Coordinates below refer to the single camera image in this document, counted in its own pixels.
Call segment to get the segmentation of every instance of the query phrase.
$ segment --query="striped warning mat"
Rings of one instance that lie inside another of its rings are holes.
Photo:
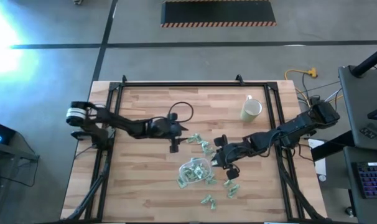
[[[170,0],[161,27],[270,27],[276,19],[268,0]]]

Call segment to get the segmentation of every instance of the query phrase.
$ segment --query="colorful backlit keyboard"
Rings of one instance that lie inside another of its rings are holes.
[[[377,162],[353,164],[363,198],[377,198]]]

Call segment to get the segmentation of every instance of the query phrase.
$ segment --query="gray floor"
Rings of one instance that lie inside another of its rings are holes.
[[[161,29],[161,0],[119,0],[110,43],[377,40],[377,0],[273,0],[276,27]],[[111,0],[0,0],[0,46],[8,44],[99,44]],[[317,68],[307,88],[338,80],[339,66],[356,65],[377,45],[319,47],[208,47],[107,49],[100,80],[282,79],[288,69]],[[32,188],[12,185],[1,223],[58,220],[77,142],[65,123],[72,100],[86,100],[98,49],[5,50],[0,48],[0,123],[21,132],[40,155]],[[303,89],[299,73],[289,75]],[[328,97],[340,84],[311,91]],[[331,139],[350,129],[343,100],[337,103],[339,124],[316,135]],[[327,159],[334,170],[339,159]],[[328,175],[334,182],[335,176]],[[32,172],[19,179],[30,181]],[[322,185],[330,218],[351,220],[343,209],[342,190]]]

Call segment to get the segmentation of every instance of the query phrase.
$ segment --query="butcher block tabletop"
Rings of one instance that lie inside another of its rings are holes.
[[[286,121],[300,113],[292,81],[276,81]],[[110,82],[94,82],[89,101],[106,104]],[[261,102],[263,110],[252,122],[240,120],[240,111],[247,95]],[[111,109],[114,111],[115,99]],[[277,125],[277,108],[271,91]],[[222,134],[229,142],[270,130],[270,120],[263,87],[201,86],[201,87],[124,87],[119,114],[129,119],[166,116],[178,101],[186,101],[194,108],[193,118],[182,125],[188,128],[182,137],[199,133],[214,149],[213,139]],[[173,112],[178,120],[187,119],[191,110],[177,105]],[[77,153],[91,145],[80,141]],[[116,130],[111,171],[103,212],[104,222],[278,222],[286,221],[281,183],[274,148],[267,158],[255,156],[240,159],[235,164],[241,169],[234,180],[241,188],[233,198],[227,197],[223,183],[226,171],[213,168],[215,185],[204,182],[180,189],[177,183],[179,167],[192,157],[205,157],[198,144],[182,142],[179,152],[169,153],[170,142],[162,139],[134,139],[124,131]],[[310,150],[302,147],[302,155],[311,157]],[[96,149],[79,155],[73,163],[70,181],[61,217],[68,217],[79,205],[90,188]],[[299,187],[310,204],[323,216],[326,211],[319,183],[311,161],[294,156]],[[93,212],[96,215],[98,195]],[[200,202],[206,195],[216,200],[216,210]],[[294,216],[297,215],[294,196],[290,192]]]

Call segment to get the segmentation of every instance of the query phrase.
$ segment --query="white mug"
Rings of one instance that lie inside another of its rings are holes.
[[[253,121],[262,112],[262,104],[258,100],[252,99],[251,95],[246,97],[243,109],[241,110],[241,119],[244,122]]]

